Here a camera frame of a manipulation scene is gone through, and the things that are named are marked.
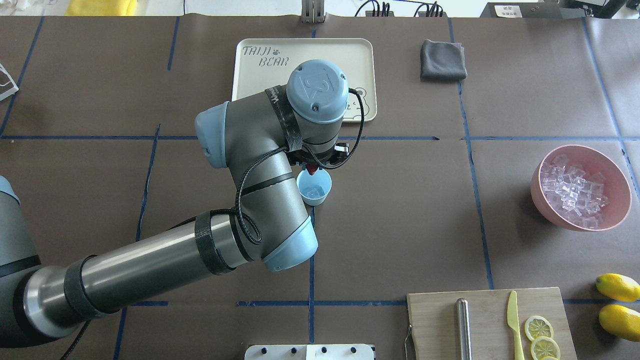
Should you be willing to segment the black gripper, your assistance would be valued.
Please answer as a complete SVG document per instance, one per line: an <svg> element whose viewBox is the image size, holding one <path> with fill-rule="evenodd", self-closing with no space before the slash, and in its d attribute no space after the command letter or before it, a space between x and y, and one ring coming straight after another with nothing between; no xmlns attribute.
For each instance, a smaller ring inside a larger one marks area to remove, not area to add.
<svg viewBox="0 0 640 360"><path fill-rule="evenodd" d="M325 151L317 152L311 144L302 143L300 150L289 153L290 166L318 166L324 170L338 169L349 160L351 155L348 142L336 142Z"/></svg>

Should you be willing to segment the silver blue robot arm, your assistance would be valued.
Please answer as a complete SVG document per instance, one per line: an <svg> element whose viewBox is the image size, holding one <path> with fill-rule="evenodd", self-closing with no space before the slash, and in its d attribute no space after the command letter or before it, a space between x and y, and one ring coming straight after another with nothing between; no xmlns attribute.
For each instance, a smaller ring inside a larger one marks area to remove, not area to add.
<svg viewBox="0 0 640 360"><path fill-rule="evenodd" d="M230 208L73 264L43 266L21 203L1 178L1 346L40 346L81 325L210 275L261 260L278 272L318 248L294 165L343 166L354 146L338 142L350 95L345 72L324 59L299 64L284 85L226 101L195 118L209 164L228 169Z"/></svg>

